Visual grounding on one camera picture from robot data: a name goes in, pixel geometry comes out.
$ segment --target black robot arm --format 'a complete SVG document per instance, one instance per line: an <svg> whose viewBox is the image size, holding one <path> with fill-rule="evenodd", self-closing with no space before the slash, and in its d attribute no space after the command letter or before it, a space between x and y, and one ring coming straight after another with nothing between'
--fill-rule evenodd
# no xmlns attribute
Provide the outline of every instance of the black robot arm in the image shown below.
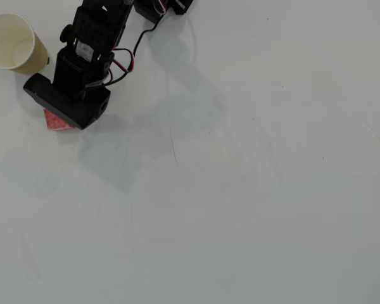
<svg viewBox="0 0 380 304"><path fill-rule="evenodd" d="M107 108L110 91L103 81L132 6L157 24L170 7L184 14L192 1L84 0L73 24L61 33L66 46L58 53L54 82L37 73L24 85L25 92L70 125L85 129Z"/></svg>

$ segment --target red object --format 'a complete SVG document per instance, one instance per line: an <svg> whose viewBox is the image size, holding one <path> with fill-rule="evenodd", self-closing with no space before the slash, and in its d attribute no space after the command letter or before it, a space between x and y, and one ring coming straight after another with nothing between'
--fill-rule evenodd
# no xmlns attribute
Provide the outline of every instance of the red object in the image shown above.
<svg viewBox="0 0 380 304"><path fill-rule="evenodd" d="M70 125L69 123L60 119L55 114L48 111L47 109L44 109L44 113L45 113L46 125L48 126L48 130L65 131L65 130L72 130L75 128L73 125Z"/></svg>

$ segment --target white paper cup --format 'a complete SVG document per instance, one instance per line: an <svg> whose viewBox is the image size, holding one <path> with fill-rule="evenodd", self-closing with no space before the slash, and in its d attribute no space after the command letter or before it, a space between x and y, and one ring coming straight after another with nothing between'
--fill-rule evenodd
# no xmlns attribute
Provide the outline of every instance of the white paper cup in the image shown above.
<svg viewBox="0 0 380 304"><path fill-rule="evenodd" d="M0 68L32 75L47 63L48 52L26 19L0 14Z"/></svg>

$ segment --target white surface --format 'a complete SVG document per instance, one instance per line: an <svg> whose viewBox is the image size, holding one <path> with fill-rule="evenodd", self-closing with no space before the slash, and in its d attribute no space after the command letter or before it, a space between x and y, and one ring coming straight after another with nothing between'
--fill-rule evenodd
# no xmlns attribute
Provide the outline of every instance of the white surface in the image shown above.
<svg viewBox="0 0 380 304"><path fill-rule="evenodd" d="M54 58L79 4L0 11ZM0 71L0 303L380 303L380 0L195 0L83 132L25 80Z"/></svg>

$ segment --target cup rim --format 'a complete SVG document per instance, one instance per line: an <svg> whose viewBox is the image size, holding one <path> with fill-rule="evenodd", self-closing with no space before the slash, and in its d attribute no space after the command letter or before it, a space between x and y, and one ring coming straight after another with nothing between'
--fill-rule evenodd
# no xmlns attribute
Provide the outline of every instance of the cup rim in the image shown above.
<svg viewBox="0 0 380 304"><path fill-rule="evenodd" d="M32 34L32 48L31 48L31 52L24 59L24 61L21 62L21 63L19 63L19 64L17 64L17 65L10 66L10 67L0 66L0 69L2 69L2 70L15 70L17 68L20 68L22 65L24 65L31 58L32 53L34 52L34 49L35 49L35 44L36 44L35 32L34 32L32 26L31 26L31 24L23 16L20 16L20 15L14 14L14 13L0 13L0 17L4 16L4 15L13 15L13 16L16 16L18 18L21 18L28 25L28 27L30 28L31 34Z"/></svg>

